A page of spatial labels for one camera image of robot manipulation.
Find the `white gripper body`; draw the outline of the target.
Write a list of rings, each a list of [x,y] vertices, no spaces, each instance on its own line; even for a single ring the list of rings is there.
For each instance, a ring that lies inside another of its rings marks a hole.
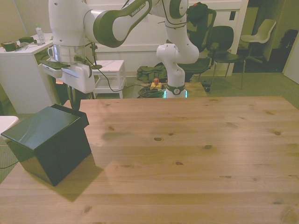
[[[95,79],[88,65],[81,63],[71,64],[68,68],[62,68],[61,81],[83,93],[93,92]]]

